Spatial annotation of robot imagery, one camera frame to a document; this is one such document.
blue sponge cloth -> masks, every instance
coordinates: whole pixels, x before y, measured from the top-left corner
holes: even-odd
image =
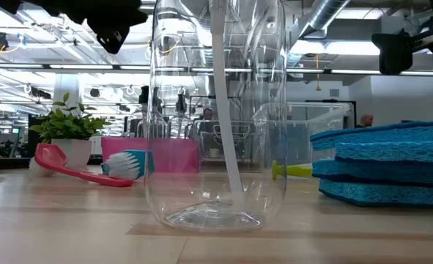
[[[311,137],[314,151],[335,148],[337,143],[430,141],[433,141],[433,122],[410,122],[376,128],[327,131]]]
[[[316,161],[312,175],[341,182],[433,185],[433,164],[421,162]]]
[[[328,197],[367,207],[433,207],[433,187],[338,183],[320,180]]]
[[[338,143],[336,156],[367,161],[433,162],[433,142]]]

potted plant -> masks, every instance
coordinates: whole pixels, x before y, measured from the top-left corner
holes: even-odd
[[[42,143],[55,144],[62,149],[68,158],[67,166],[70,168],[86,166],[91,155],[92,142],[89,141],[104,125],[110,125],[105,119],[92,118],[87,110],[96,110],[93,107],[84,107],[82,103],[77,106],[68,104],[70,93],[63,96],[63,101],[54,102],[58,106],[48,115],[38,117],[43,120],[41,125],[33,125],[30,130],[40,133]]]

bottle bottom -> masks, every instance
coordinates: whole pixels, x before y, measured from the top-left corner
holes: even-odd
[[[220,201],[203,202],[166,214],[164,224],[199,232],[252,230],[266,224],[265,217]]]

white bristles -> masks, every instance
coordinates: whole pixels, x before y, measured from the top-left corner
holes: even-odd
[[[50,177],[51,175],[53,175],[55,172],[51,171],[49,169],[45,169],[41,166],[39,166],[39,164],[37,164],[37,162],[35,162],[35,158],[31,158],[31,161],[29,162],[29,170],[36,176],[43,176],[43,177]]]
[[[138,178],[140,163],[134,155],[129,153],[117,153],[111,155],[106,164],[109,168],[108,176],[119,177],[126,180]]]

green object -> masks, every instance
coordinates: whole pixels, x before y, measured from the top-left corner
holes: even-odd
[[[104,125],[110,125],[102,118],[91,118],[86,110],[96,110],[94,107],[84,107],[82,103],[77,106],[68,105],[70,93],[63,96],[63,101],[53,102],[54,106],[63,106],[51,111],[48,115],[38,117],[44,120],[41,125],[33,125],[29,130],[40,133],[42,143],[50,143],[52,139],[82,139],[87,140],[94,136]]]
[[[287,167],[287,175],[295,177],[312,177],[312,168],[304,168],[301,165]],[[278,175],[284,175],[284,166],[278,166],[276,161],[272,162],[272,178],[276,180]]]

